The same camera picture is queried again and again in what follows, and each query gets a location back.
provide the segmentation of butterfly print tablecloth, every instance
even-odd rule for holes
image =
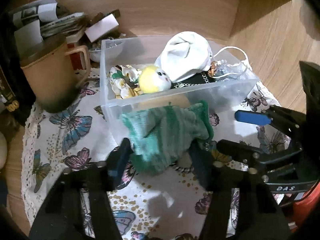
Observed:
[[[38,103],[34,104],[25,127],[21,175],[22,198],[31,225],[64,168],[86,169],[90,162],[105,160],[117,146],[109,132],[113,127],[108,127],[104,120],[99,93],[99,75],[92,72],[78,98],[61,113],[49,114]],[[266,154],[283,149],[289,138],[273,127],[234,120],[234,112],[238,109],[260,112],[268,109],[270,104],[279,105],[258,82],[239,106],[221,113],[210,113],[214,137],[202,147],[225,163],[229,158],[216,150],[216,142],[221,139],[261,147]],[[235,162],[228,165],[246,168]],[[199,186],[192,171],[188,154],[153,177],[137,174],[128,163],[121,184],[115,191],[108,192],[123,239],[196,239],[208,212],[211,193]],[[232,194],[228,235],[235,231],[239,205],[238,189],[234,189]],[[276,198],[278,202],[281,200],[279,195]],[[81,192],[81,202],[86,233],[94,236],[85,189]]]

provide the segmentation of metal screw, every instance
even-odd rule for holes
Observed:
[[[253,155],[252,155],[255,159],[258,159],[260,157],[259,153],[257,152],[254,152]]]
[[[249,174],[254,175],[258,173],[258,170],[256,168],[249,168],[248,169]]]
[[[215,162],[213,162],[213,166],[215,166],[215,167],[217,167],[217,168],[222,168],[223,163],[222,163],[222,162],[215,161]]]
[[[97,165],[98,168],[102,168],[102,167],[106,166],[106,162],[105,161],[99,161],[99,162],[97,162],[96,165]]]
[[[65,168],[62,173],[63,174],[69,174],[71,171],[72,171],[71,168]]]
[[[267,175],[263,175],[262,177],[263,182],[267,183],[269,181],[269,177]]]

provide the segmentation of yellow and white plush ball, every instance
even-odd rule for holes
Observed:
[[[170,89],[171,81],[161,68],[149,65],[139,76],[139,86],[142,92],[149,94]]]

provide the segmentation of white container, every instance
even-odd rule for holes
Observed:
[[[124,47],[115,59],[108,58],[105,40],[101,43],[100,59],[100,89],[101,108],[108,122],[110,131],[118,144],[128,136],[128,129],[121,121],[122,113],[129,113],[142,109],[165,105],[177,105],[187,107],[205,100],[209,108],[216,113],[227,110],[232,106],[242,103],[244,98],[255,86],[259,78],[249,69],[245,72],[246,80],[214,82],[177,89],[170,89],[158,93],[145,94],[127,99],[116,99],[107,78],[110,68],[114,65],[136,65],[154,63],[164,46],[172,36],[139,36],[122,39]],[[217,53],[221,46],[209,41],[213,54]],[[240,61],[228,51],[223,51],[216,57],[217,60],[226,59],[229,64]]]

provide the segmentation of green cloth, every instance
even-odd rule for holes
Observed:
[[[163,171],[178,160],[194,139],[213,137],[205,101],[188,108],[163,106],[122,114],[129,129],[134,153],[131,162],[138,172]]]

